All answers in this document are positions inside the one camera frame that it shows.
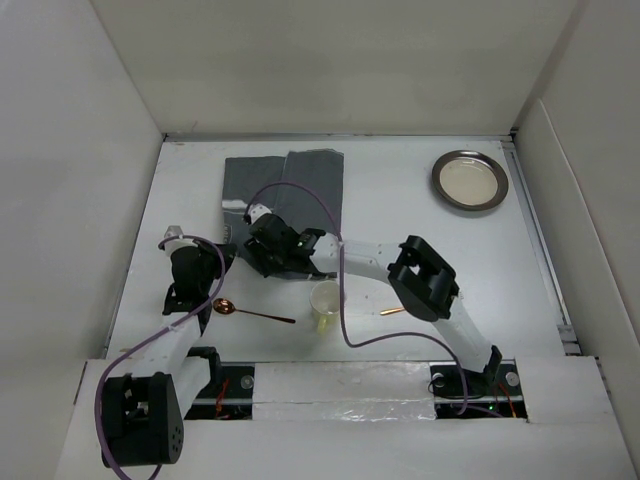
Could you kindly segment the grey cloth placemat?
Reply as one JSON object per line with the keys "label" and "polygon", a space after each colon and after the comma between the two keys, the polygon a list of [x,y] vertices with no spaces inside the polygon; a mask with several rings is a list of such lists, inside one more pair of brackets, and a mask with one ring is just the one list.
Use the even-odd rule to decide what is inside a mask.
{"label": "grey cloth placemat", "polygon": [[224,241],[236,245],[238,257],[258,269],[244,246],[249,226],[243,215],[249,200],[265,185],[270,188],[259,195],[257,206],[268,208],[298,232],[317,228],[333,233],[333,226],[341,224],[343,177],[344,154],[331,149],[227,158],[221,202]]}

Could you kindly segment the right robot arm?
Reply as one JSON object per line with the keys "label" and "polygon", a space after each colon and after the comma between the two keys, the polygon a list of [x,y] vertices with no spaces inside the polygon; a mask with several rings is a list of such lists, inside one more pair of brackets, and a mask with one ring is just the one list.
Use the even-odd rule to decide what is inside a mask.
{"label": "right robot arm", "polygon": [[244,246],[261,275],[320,278],[344,272],[388,284],[405,311],[434,325],[460,361],[468,390],[483,394],[497,384],[501,352],[471,319],[454,269],[421,237],[391,244],[341,241],[320,229],[298,232],[258,208],[244,220],[249,225]]}

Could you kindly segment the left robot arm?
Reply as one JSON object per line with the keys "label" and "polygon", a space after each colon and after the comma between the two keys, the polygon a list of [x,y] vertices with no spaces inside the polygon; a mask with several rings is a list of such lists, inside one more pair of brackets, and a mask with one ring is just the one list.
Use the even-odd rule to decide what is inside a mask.
{"label": "left robot arm", "polygon": [[217,350],[196,343],[237,248],[182,234],[168,235],[159,247],[172,275],[163,303],[165,323],[130,349],[140,356],[130,369],[102,374],[94,401],[102,461],[119,477],[127,467],[176,463],[194,400],[216,394],[223,382]]}

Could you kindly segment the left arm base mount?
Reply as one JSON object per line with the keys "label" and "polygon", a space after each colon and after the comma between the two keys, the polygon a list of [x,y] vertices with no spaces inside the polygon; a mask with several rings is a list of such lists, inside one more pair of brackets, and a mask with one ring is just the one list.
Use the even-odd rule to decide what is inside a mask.
{"label": "left arm base mount", "polygon": [[198,393],[187,420],[251,420],[255,364],[223,362],[214,347],[193,347],[189,357],[208,361],[211,380]]}

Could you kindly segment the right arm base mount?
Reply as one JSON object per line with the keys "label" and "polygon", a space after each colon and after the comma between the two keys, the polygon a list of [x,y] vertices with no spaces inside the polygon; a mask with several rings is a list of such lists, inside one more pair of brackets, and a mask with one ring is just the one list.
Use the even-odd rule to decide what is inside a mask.
{"label": "right arm base mount", "polygon": [[465,372],[468,395],[463,412],[460,412],[464,403],[462,377],[456,364],[432,363],[430,372],[427,387],[434,398],[437,420],[528,418],[519,372],[513,359],[500,363],[493,380]]}

